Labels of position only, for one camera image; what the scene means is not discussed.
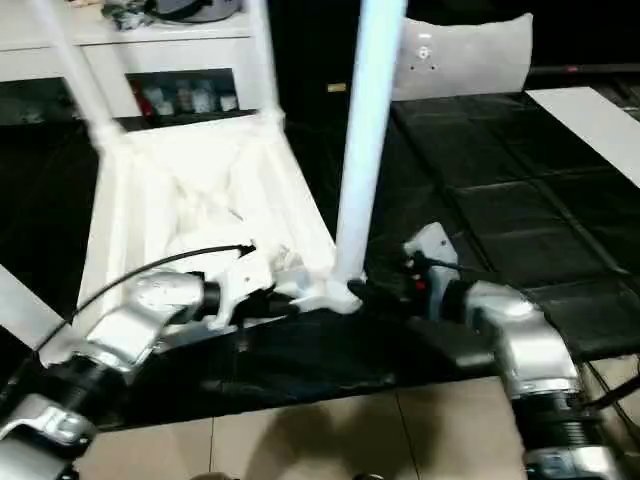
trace white tube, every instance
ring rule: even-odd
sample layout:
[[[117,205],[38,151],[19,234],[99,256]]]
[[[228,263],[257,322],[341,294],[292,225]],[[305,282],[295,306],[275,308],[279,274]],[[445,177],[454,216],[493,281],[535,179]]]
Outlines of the white tube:
[[[276,70],[273,63],[273,41],[269,25],[269,11],[265,0],[251,0],[249,18],[251,36],[256,45],[256,66],[258,88],[260,89],[261,110],[269,113],[280,112]]]
[[[54,1],[58,0],[31,0],[32,10],[57,51],[65,80],[84,118],[93,129],[103,127],[110,123],[111,115],[79,47],[67,39]]]
[[[369,237],[407,0],[363,0],[342,171],[333,276],[359,278]]]

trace white panel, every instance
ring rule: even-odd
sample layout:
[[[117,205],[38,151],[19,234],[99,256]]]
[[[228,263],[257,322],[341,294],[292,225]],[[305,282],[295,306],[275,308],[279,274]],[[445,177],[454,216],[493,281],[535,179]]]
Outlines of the white panel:
[[[0,82],[62,76],[62,66],[50,48],[0,52]]]
[[[640,186],[640,122],[592,88],[558,88],[527,93]]]

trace tile floor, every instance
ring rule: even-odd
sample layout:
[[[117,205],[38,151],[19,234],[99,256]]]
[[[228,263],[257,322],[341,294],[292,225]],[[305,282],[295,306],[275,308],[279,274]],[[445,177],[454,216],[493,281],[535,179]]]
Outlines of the tile floor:
[[[636,359],[597,366],[615,385]],[[640,394],[624,406],[640,421]],[[103,434],[78,467],[85,480],[520,480],[520,455],[500,382],[487,378]]]

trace black cloth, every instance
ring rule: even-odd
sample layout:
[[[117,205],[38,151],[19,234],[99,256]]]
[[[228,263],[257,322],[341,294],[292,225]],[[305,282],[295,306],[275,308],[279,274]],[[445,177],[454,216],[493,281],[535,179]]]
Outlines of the black cloth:
[[[48,130],[67,150],[45,148],[47,134],[25,130],[27,146],[3,157],[23,162],[3,161],[3,168],[17,170],[0,177],[16,179],[5,191],[7,202],[17,202],[7,211],[13,228],[0,244],[2,262],[13,262],[10,270],[59,313],[75,303],[97,167],[83,131],[67,128],[72,140]],[[19,138],[19,130],[10,131]],[[341,120],[287,127],[332,233],[345,132]],[[29,144],[36,135],[41,142]],[[48,155],[53,151],[59,153]],[[33,181],[18,176],[29,162],[40,165]],[[18,202],[22,191],[47,202]],[[402,242],[440,221],[460,262],[527,290],[577,360],[634,353],[640,347],[638,215],[640,191],[526,95],[395,104],[367,271],[376,284],[401,292]],[[483,339],[462,327],[407,321],[393,305],[346,317],[311,312],[244,335],[154,359],[104,426],[219,416],[493,372]]]

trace wire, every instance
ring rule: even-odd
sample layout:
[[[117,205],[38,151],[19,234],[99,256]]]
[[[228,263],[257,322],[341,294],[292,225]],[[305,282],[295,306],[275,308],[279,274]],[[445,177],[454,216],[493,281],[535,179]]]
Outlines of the wire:
[[[24,359],[24,361],[20,364],[20,366],[16,369],[14,374],[11,376],[11,378],[7,382],[5,388],[2,390],[2,392],[0,392],[0,406],[4,405],[4,403],[7,401],[7,399],[11,396],[11,393],[13,392],[15,386],[18,384],[19,380],[22,378],[22,376],[26,372],[27,368],[29,368],[33,364],[33,362],[37,361],[38,353],[40,353],[40,351],[53,339],[53,337],[55,337],[58,333],[60,333],[60,331],[64,327],[69,325],[76,316],[78,316],[81,312],[86,310],[87,307],[89,307],[91,304],[93,304],[96,300],[98,300],[100,297],[102,297],[109,290],[111,290],[112,288],[114,288],[114,287],[126,282],[127,280],[130,280],[131,278],[133,278],[133,277],[135,277],[137,275],[140,275],[141,273],[147,272],[149,270],[152,270],[152,269],[154,269],[156,267],[160,267],[162,265],[166,265],[167,263],[172,263],[172,262],[175,262],[175,261],[178,261],[178,260],[182,260],[184,258],[196,257],[198,255],[205,255],[207,253],[219,253],[219,252],[227,252],[227,251],[232,251],[232,250],[238,250],[240,252],[240,256],[242,257],[242,256],[246,255],[247,253],[250,253],[253,250],[255,250],[255,247],[252,246],[252,245],[251,246],[247,246],[247,245],[223,245],[223,246],[219,246],[219,247],[207,247],[207,248],[201,248],[201,249],[198,249],[198,250],[190,250],[190,251],[187,251],[187,252],[178,253],[176,255],[171,255],[169,257],[161,258],[160,260],[156,260],[156,261],[151,262],[151,263],[147,263],[146,265],[143,265],[143,266],[138,267],[138,268],[136,268],[134,270],[131,270],[130,272],[127,272],[124,275],[116,278],[112,282],[109,282],[107,285],[105,285],[100,290],[95,292],[93,295],[91,295],[85,301],[81,302],[80,305],[78,305],[76,307],[76,309],[73,311],[73,313],[71,313],[69,318],[67,320],[63,321],[63,322],[60,322],[56,326],[56,328],[54,328],[44,338],[44,340],[42,340],[36,346],[36,348],[33,349],[31,354],[29,354],[27,356],[27,358]]]
[[[611,388],[609,387],[609,384],[604,379],[602,374],[598,371],[598,369],[591,362],[585,363],[587,365],[587,368],[591,372],[591,375],[593,375],[596,381],[600,384],[600,387],[602,388],[602,390],[604,390],[605,394],[610,393]],[[616,414],[620,417],[620,420],[622,420],[627,434],[629,435],[629,438],[633,442],[634,446],[636,447],[636,449],[640,450],[640,427],[633,420],[631,420],[627,412],[624,410],[624,408],[622,408],[618,401],[614,401],[611,406],[615,410]]]
[[[600,398],[587,403],[588,407],[602,410],[618,402],[625,397],[628,397],[636,390],[640,388],[640,375],[635,375],[631,379],[627,380],[623,384],[612,389],[610,392],[605,393]]]

